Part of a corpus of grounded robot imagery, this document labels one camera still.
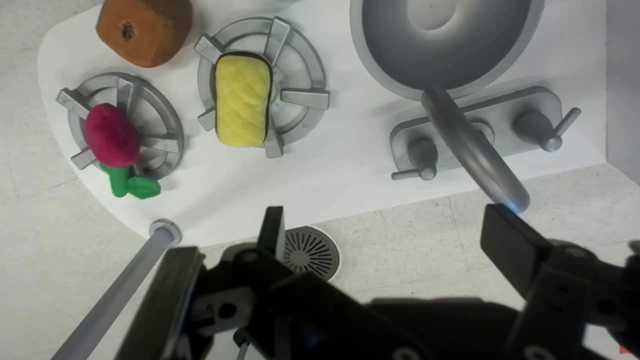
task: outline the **drain strainer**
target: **drain strainer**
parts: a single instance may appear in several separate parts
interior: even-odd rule
[[[281,19],[244,19],[228,25],[211,37],[201,37],[196,44],[199,54],[198,91],[203,115],[198,118],[203,130],[216,127],[216,82],[214,64],[223,53],[246,50],[262,54],[274,68],[274,88],[269,102],[271,130],[265,137],[264,151],[267,159],[284,155],[284,147],[308,137],[330,108],[325,75],[316,49]],[[298,56],[301,64],[284,62],[284,53]]]
[[[281,263],[294,272],[311,272],[330,280],[340,268],[340,252],[334,240],[316,229],[285,230]]]
[[[146,81],[122,73],[88,79],[77,88],[61,88],[56,98],[67,111],[70,132],[80,148],[72,157],[75,169],[95,164],[83,141],[83,120],[91,107],[110,102],[123,111],[141,139],[138,174],[164,178],[173,173],[183,157],[183,130],[172,105]]]

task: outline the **sink basin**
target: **sink basin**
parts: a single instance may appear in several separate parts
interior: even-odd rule
[[[452,98],[507,70],[528,46],[543,0],[351,0],[351,37],[368,73],[421,100],[439,137],[495,203],[521,213],[529,197]]]
[[[528,46],[543,0],[351,0],[351,37],[368,73],[420,100],[437,86],[465,96]]]

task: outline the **green leaves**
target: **green leaves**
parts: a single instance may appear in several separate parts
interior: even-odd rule
[[[116,199],[123,199],[131,195],[140,200],[156,199],[162,192],[162,187],[154,178],[133,177],[131,169],[110,169],[106,164],[99,166],[110,180],[111,195]]]
[[[154,199],[162,192],[160,182],[143,177],[125,180],[128,192],[140,200]]]

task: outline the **metal rod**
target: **metal rod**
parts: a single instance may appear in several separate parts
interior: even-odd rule
[[[82,153],[72,157],[72,163],[75,169],[83,171],[89,164],[95,164],[95,155],[89,148],[83,148]]]
[[[203,115],[198,116],[199,127],[209,132],[216,128],[216,108],[207,108]]]
[[[555,137],[564,137],[564,132],[575,122],[579,115],[582,115],[579,108],[572,108],[555,127]]]
[[[63,88],[63,91],[58,93],[56,100],[66,111],[70,111],[70,112],[77,115],[82,120],[86,120],[89,108],[88,108],[86,100],[77,93]]]
[[[244,358],[246,358],[248,347],[249,347],[249,342],[244,342],[244,345],[240,347],[237,360],[244,360]]]
[[[417,177],[420,177],[420,171],[411,169],[411,171],[394,173],[391,180],[406,180],[406,178],[417,178]]]
[[[271,31],[265,39],[264,56],[271,62],[271,67],[277,64],[280,54],[291,34],[291,27],[285,25],[281,19],[274,19]]]
[[[180,229],[167,221],[152,225],[152,236],[104,292],[95,307],[53,354],[53,360],[86,360],[99,345],[106,330],[120,316],[157,258],[182,240]]]
[[[141,86],[136,82],[130,82],[125,79],[117,79],[117,94],[116,105],[120,111],[125,112],[125,116],[133,116],[136,102],[140,100]]]
[[[173,137],[141,137],[141,147],[162,151],[162,153],[177,153]]]
[[[280,100],[317,111],[325,111],[330,107],[330,94],[323,91],[281,88]]]
[[[196,43],[196,53],[201,54],[206,61],[216,64],[218,58],[222,56],[222,46],[214,39],[201,37]]]

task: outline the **yellow sponge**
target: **yellow sponge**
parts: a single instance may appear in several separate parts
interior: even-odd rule
[[[271,68],[256,56],[232,53],[216,62],[216,132],[233,148],[262,147],[267,130]]]

